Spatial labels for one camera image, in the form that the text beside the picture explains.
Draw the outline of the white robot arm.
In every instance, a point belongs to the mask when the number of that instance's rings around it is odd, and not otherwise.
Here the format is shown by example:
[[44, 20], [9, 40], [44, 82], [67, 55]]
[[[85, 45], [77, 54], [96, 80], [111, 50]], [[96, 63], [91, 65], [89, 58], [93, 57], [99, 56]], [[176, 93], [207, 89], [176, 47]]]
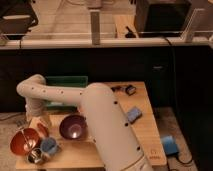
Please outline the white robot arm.
[[109, 86], [91, 83], [85, 88], [48, 86], [36, 74], [21, 81], [17, 93], [26, 99], [26, 111], [43, 115], [42, 101], [79, 106], [106, 171], [154, 171], [125, 112]]

